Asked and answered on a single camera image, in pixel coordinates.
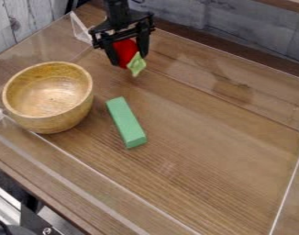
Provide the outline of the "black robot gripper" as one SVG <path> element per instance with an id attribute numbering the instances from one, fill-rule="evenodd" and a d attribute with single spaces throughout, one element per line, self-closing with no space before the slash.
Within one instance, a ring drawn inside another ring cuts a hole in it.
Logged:
<path id="1" fill-rule="evenodd" d="M 149 34 L 154 30 L 153 14 L 130 9 L 128 6 L 105 6 L 105 20 L 88 30 L 94 48 L 104 48 L 113 66 L 118 56 L 113 43 L 134 38 L 141 57 L 149 50 Z"/>

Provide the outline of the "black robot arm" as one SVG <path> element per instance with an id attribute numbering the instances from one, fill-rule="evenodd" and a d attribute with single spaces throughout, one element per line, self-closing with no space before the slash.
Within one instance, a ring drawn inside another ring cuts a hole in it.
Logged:
<path id="1" fill-rule="evenodd" d="M 113 66 L 118 65 L 118 55 L 113 44 L 125 39 L 134 39 L 140 55 L 149 51 L 149 36 L 156 30 L 153 13 L 133 10 L 128 0 L 102 0 L 105 19 L 88 29 L 94 49 L 102 49 Z"/>

